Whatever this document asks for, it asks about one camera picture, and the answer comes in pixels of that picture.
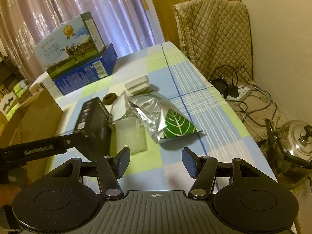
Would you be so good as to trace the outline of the person left hand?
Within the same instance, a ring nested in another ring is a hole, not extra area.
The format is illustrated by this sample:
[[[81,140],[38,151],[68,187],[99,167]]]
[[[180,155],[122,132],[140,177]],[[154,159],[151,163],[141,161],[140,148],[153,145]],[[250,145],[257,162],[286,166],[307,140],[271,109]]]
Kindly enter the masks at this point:
[[[0,185],[0,206],[11,206],[16,195],[21,191],[17,185]]]

